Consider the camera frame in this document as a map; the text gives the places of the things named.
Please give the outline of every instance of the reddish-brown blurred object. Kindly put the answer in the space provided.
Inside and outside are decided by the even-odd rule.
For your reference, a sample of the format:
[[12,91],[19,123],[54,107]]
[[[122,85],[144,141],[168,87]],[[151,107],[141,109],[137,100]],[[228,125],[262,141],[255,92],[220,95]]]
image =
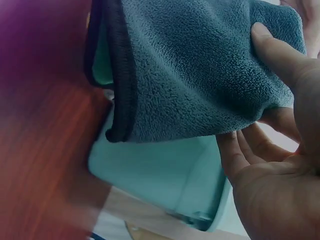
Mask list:
[[1,240],[85,240],[108,196],[87,171],[109,108],[82,73],[90,5],[0,3]]

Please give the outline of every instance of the fingernail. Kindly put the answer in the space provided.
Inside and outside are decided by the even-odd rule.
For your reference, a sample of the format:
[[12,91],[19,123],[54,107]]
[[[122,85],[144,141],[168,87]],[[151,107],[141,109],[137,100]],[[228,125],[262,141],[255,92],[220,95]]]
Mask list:
[[271,32],[261,22],[256,22],[252,26],[252,31],[259,37],[272,37]]

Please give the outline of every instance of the finger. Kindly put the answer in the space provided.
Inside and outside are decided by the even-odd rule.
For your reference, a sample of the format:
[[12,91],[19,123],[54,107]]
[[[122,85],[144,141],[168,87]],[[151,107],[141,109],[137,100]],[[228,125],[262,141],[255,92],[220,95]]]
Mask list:
[[251,30],[252,41],[259,58],[295,92],[301,71],[307,65],[308,57],[284,41],[272,36],[269,30],[256,22]]
[[250,164],[241,152],[236,132],[217,135],[216,141],[220,150],[222,167],[233,184],[237,174]]
[[243,129],[242,133],[252,152],[267,162],[282,162],[292,155],[291,152],[273,144],[256,123]]
[[266,163],[265,160],[262,158],[256,156],[250,146],[248,145],[244,134],[242,131],[236,131],[236,136],[238,139],[239,147],[241,149],[241,152],[243,153],[245,159],[248,161],[249,164],[261,164],[261,163]]
[[301,138],[296,126],[294,110],[289,107],[277,107],[264,111],[259,122],[272,127],[293,141],[300,143]]

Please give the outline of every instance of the palm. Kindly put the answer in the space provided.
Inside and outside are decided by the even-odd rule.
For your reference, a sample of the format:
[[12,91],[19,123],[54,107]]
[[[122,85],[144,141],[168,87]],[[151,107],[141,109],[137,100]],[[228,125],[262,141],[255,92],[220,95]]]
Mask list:
[[311,223],[316,223],[320,214],[315,201],[320,196],[320,179],[310,172],[286,169],[285,164],[250,165],[236,181],[234,200],[242,203],[237,211],[252,239],[263,234],[266,239],[276,240],[274,233],[279,240],[317,239],[319,226]]
[[320,177],[311,158],[272,144],[256,123],[216,138],[236,209],[251,239],[320,238]]
[[308,55],[320,57],[320,0],[280,0],[280,4],[299,13]]

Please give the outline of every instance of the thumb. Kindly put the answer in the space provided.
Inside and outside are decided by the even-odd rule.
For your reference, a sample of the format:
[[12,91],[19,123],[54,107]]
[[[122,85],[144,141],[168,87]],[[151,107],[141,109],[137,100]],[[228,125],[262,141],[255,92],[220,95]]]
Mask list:
[[260,22],[252,26],[251,36],[258,57],[294,93],[308,58],[286,42],[274,38]]

